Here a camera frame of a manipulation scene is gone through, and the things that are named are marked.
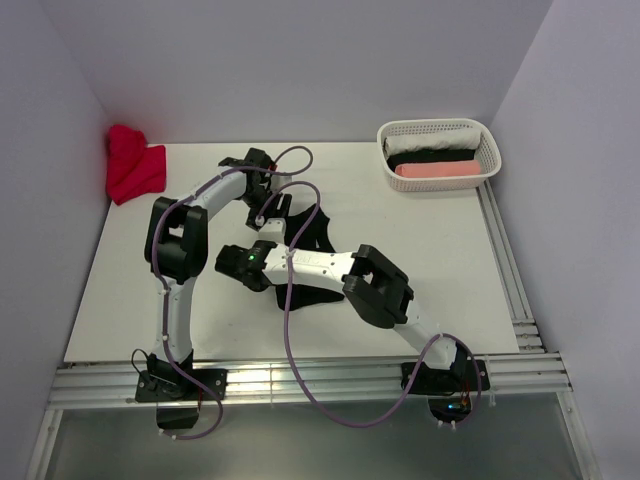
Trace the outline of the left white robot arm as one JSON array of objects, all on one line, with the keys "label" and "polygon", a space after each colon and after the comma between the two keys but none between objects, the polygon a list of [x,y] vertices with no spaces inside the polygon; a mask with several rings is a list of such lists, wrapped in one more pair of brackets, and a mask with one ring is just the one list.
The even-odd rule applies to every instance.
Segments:
[{"label": "left white robot arm", "polygon": [[291,204],[289,194],[277,194],[271,180],[277,176],[278,158],[251,148],[244,158],[228,157],[219,163],[214,178],[178,198],[158,198],[152,207],[144,249],[160,297],[156,340],[145,356],[138,395],[153,400],[184,400],[197,390],[193,373],[191,310],[197,277],[208,260],[208,224],[235,200],[249,207],[247,225],[256,230],[257,219],[283,217]]}]

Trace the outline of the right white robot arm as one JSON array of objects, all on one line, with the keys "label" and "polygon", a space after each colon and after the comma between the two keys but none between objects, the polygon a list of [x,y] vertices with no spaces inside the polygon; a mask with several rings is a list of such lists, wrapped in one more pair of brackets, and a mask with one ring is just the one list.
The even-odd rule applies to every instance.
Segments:
[{"label": "right white robot arm", "polygon": [[226,245],[215,270],[254,292],[295,285],[340,293],[364,322],[394,330],[416,351],[433,340],[423,371],[438,390],[455,389],[467,377],[467,354],[460,343],[427,318],[408,276],[370,245],[346,253],[292,249],[266,240],[249,249]]}]

